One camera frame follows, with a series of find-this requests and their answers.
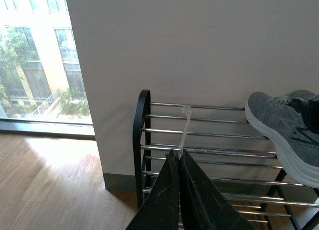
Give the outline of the left gripper black camera left finger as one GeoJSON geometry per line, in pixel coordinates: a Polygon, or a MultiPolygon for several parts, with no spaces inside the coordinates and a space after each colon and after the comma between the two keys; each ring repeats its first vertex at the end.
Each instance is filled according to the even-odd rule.
{"type": "Polygon", "coordinates": [[[176,230],[179,223],[179,158],[175,150],[165,163],[128,230],[176,230]]]}

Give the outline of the left gripper black camera right finger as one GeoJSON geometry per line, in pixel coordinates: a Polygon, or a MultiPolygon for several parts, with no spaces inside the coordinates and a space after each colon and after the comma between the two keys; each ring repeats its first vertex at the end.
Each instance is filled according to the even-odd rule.
{"type": "Polygon", "coordinates": [[[186,230],[254,230],[188,152],[179,161],[180,207],[186,230]]]}

